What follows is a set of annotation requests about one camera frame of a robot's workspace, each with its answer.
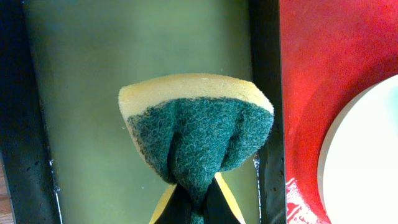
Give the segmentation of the mint green plate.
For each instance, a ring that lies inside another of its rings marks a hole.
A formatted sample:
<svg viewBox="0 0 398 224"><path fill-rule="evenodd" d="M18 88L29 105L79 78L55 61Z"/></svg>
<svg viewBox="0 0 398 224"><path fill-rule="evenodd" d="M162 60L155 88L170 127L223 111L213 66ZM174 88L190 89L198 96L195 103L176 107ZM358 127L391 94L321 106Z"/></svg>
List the mint green plate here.
<svg viewBox="0 0 398 224"><path fill-rule="evenodd" d="M355 96L330 126L318 191L332 223L397 223L397 77Z"/></svg>

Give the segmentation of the yellow green sponge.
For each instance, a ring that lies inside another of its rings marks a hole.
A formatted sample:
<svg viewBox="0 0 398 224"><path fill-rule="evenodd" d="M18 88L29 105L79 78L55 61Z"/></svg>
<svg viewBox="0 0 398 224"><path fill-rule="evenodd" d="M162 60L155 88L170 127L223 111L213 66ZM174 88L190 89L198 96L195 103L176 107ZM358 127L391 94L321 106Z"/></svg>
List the yellow green sponge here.
<svg viewBox="0 0 398 224"><path fill-rule="evenodd" d="M180 184L188 192L190 223L204 223L204 200L213 178L243 222L221 175L252 157L272 129L273 105L255 84L205 73L168 75L122 87L118 105L144 162L174 190ZM159 203L153 223L172 193Z"/></svg>

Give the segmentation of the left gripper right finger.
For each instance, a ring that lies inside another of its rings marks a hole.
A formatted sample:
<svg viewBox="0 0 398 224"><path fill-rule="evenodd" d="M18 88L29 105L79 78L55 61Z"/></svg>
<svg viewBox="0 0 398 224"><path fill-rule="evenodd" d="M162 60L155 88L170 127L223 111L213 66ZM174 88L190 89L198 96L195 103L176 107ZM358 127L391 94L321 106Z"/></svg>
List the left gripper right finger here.
<svg viewBox="0 0 398 224"><path fill-rule="evenodd" d="M206 192L203 217L204 224L240 224L215 178L212 179Z"/></svg>

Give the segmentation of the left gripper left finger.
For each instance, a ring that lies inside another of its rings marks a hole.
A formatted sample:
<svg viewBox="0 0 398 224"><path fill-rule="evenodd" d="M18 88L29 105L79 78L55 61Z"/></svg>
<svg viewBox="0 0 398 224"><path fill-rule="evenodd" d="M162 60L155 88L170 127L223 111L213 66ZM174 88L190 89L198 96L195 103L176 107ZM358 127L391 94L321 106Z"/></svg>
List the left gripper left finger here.
<svg viewBox="0 0 398 224"><path fill-rule="evenodd" d="M155 224L190 224L192 201L188 192L177 184Z"/></svg>

